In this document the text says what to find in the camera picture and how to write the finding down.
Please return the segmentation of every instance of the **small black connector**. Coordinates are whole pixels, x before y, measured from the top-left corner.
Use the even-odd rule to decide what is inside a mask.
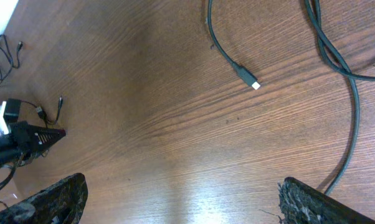
[[[258,90],[261,85],[257,82],[257,78],[244,66],[238,65],[237,63],[232,64],[233,69],[237,75],[249,86],[252,86],[255,90]]]
[[[17,45],[17,51],[21,50],[22,47],[23,47],[23,42],[20,41]]]
[[[40,119],[43,119],[44,121],[46,121],[47,115],[46,115],[45,111],[42,109],[42,107],[40,107],[40,106],[36,107],[36,111],[37,111],[38,117]]]
[[[59,104],[57,105],[57,108],[62,108],[62,106],[63,106],[63,96],[60,96]]]

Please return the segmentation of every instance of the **wood grain surface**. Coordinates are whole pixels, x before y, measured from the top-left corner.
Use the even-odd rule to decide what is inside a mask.
[[[375,0],[321,1],[323,30],[353,71],[375,76]],[[67,137],[17,170],[25,197],[82,172],[81,223],[278,223],[277,183],[324,190],[348,143],[344,78],[318,55],[302,0],[19,0],[6,34],[25,42],[0,89],[40,103]],[[375,83],[358,82],[359,139],[331,196],[375,219]],[[22,119],[40,124],[33,108]]]

